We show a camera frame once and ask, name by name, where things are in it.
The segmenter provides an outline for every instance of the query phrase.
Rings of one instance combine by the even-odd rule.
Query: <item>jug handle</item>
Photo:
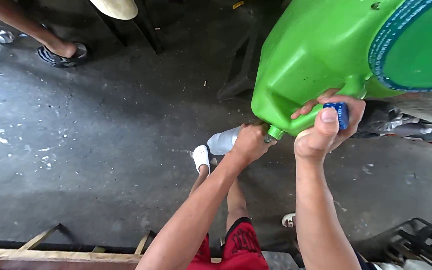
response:
[[[336,95],[351,96],[356,99],[363,99],[366,96],[364,87],[364,79],[360,76],[348,76],[344,87],[339,90]],[[303,130],[315,125],[315,119],[318,112],[323,108],[322,104],[318,104],[312,108],[311,112],[306,115],[301,115],[297,119],[291,120],[292,136],[297,136]]]

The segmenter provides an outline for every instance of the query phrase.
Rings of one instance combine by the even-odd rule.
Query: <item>white plastic bottle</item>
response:
[[[215,156],[226,155],[236,142],[241,126],[216,133],[208,140],[209,152]]]

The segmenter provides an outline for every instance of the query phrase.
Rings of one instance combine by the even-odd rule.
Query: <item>green plastic jug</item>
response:
[[[261,49],[251,102],[268,134],[297,136],[329,88],[363,99],[432,90],[432,0],[292,0]]]

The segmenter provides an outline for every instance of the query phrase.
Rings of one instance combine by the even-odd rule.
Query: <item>sandal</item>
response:
[[[86,63],[89,56],[88,49],[85,44],[81,42],[75,42],[75,44],[77,46],[76,52],[70,58],[59,56],[51,52],[46,46],[37,48],[36,53],[48,65],[57,68],[75,67]]]
[[[203,164],[206,164],[208,166],[208,175],[211,171],[211,167],[209,167],[209,155],[208,155],[208,148],[206,145],[200,145],[194,149],[194,152],[192,153],[192,158],[194,159],[194,163],[196,165],[196,169],[199,173],[199,167]]]
[[[296,221],[296,213],[289,213],[283,217],[281,223],[286,228],[292,228],[292,227],[296,227],[296,224],[294,224],[295,221]]]

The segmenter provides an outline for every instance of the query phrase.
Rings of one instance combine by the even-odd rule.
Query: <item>forearm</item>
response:
[[[296,230],[307,270],[361,270],[339,224],[322,162],[297,160]]]
[[[186,269],[234,179],[247,165],[248,161],[234,153],[228,153],[161,229],[138,268]]]
[[[28,19],[21,8],[12,0],[0,0],[0,21],[32,36],[45,45],[61,42],[42,25]]]

